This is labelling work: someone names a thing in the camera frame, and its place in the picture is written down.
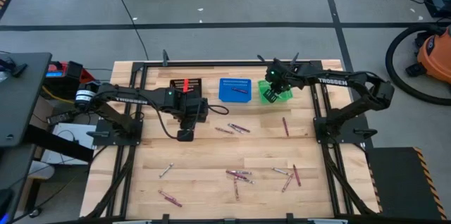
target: wooden tabletop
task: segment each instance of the wooden tabletop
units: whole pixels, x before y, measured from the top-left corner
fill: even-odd
[[[111,83],[127,87],[132,63],[115,62]],[[322,60],[322,64],[325,69],[342,70],[339,60]],[[174,219],[285,218],[286,213],[293,213],[295,218],[333,216],[321,146],[315,140],[310,89],[293,89],[291,100],[264,105],[257,82],[264,79],[265,71],[265,66],[149,69],[146,89],[168,87],[172,79],[201,77],[203,97],[208,98],[210,104],[228,107],[230,114],[221,116],[210,112],[205,123],[196,125],[193,142],[178,142],[165,136],[155,110],[143,107],[142,143],[135,155],[127,219],[161,219],[164,213]],[[252,100],[247,104],[219,100],[218,84],[222,77],[251,79]],[[328,86],[328,90],[333,108],[350,103],[347,88]],[[111,102],[110,105],[124,111],[125,104]],[[285,134],[282,117],[286,118],[289,137]],[[168,131],[176,135],[177,121],[168,114],[163,114],[163,121]],[[251,132],[229,135],[214,129],[228,129],[228,123],[241,125]],[[377,212],[364,153],[352,144],[340,146],[349,183],[367,206]],[[108,147],[92,164],[81,216],[95,207],[111,184],[116,150],[116,147]],[[170,163],[174,163],[173,168],[160,179],[159,174]],[[298,168],[302,186],[298,187],[293,180],[282,193],[287,176],[271,168],[291,173],[293,164]],[[235,199],[233,180],[226,175],[227,169],[252,171],[249,179],[256,182],[254,185],[237,181],[239,201]],[[340,209],[344,212],[341,188],[336,185]],[[175,197],[183,207],[166,201],[157,192],[159,189]],[[116,197],[115,214],[121,192],[122,187]]]

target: blue plastic basket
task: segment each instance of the blue plastic basket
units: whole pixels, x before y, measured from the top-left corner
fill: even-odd
[[[247,93],[232,90],[233,87]],[[252,99],[252,83],[249,79],[221,78],[219,80],[219,99],[229,102],[248,102]]]

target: black hose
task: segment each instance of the black hose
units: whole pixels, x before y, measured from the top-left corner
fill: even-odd
[[[420,99],[422,101],[431,103],[431,104],[451,106],[451,99],[433,97],[428,94],[424,94],[423,92],[420,92],[420,91],[414,89],[413,87],[410,87],[406,82],[404,82],[400,78],[400,76],[396,73],[395,68],[393,67],[393,54],[395,53],[397,46],[406,37],[410,36],[412,33],[418,32],[418,31],[428,31],[435,35],[443,34],[443,29],[440,29],[439,27],[437,27],[435,25],[428,25],[428,24],[414,25],[414,26],[407,28],[403,32],[401,32],[401,34],[399,34],[388,47],[387,55],[385,56],[385,66],[387,68],[387,72],[388,72],[389,76],[391,77],[393,83],[395,83],[395,85],[397,85],[400,89],[402,89],[404,92],[410,94],[411,96],[413,96],[417,99]]]

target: shop vac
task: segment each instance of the shop vac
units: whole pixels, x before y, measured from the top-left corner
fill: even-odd
[[[427,75],[451,84],[451,29],[432,24],[413,25],[399,34],[390,44],[385,57],[385,66],[389,76],[400,89],[417,99],[431,104],[451,106],[451,99],[434,97],[409,86],[396,73],[393,66],[393,54],[397,46],[406,37],[419,32],[415,39],[418,46],[417,62],[405,69],[410,77]]]

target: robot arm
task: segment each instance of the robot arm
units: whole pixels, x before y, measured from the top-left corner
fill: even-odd
[[[171,114],[180,122],[180,141],[192,141],[195,123],[205,122],[208,115],[208,101],[198,93],[184,93],[173,87],[155,90],[133,89],[104,83],[81,84],[75,98],[75,106],[83,112],[94,112],[113,124],[114,130],[122,135],[133,135],[138,128],[136,122],[125,114],[120,114],[107,104],[119,101],[129,104],[143,104],[157,111]]]
[[[271,83],[271,88],[264,93],[264,96],[272,103],[280,93],[288,91],[292,87],[303,89],[305,86],[312,86],[316,83],[355,89],[359,93],[360,99],[342,109],[333,108],[328,114],[325,126],[331,136],[339,133],[341,125],[346,120],[370,109],[379,111],[390,106],[395,89],[389,82],[373,73],[320,70],[310,63],[295,66],[295,59],[290,66],[283,64],[277,58],[268,65],[265,79]],[[368,88],[367,83],[371,83],[372,86]]]

